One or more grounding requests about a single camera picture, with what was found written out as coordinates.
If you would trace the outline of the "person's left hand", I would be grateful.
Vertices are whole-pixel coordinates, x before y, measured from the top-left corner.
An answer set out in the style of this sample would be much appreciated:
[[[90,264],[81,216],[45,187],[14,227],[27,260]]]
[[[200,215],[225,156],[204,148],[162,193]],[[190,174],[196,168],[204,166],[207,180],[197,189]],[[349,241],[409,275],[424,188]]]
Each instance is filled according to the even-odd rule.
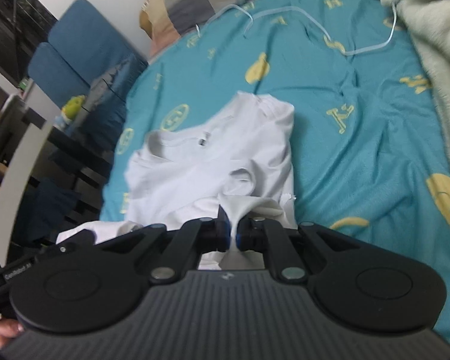
[[[23,325],[15,319],[0,319],[0,349],[12,339],[20,336],[25,331]]]

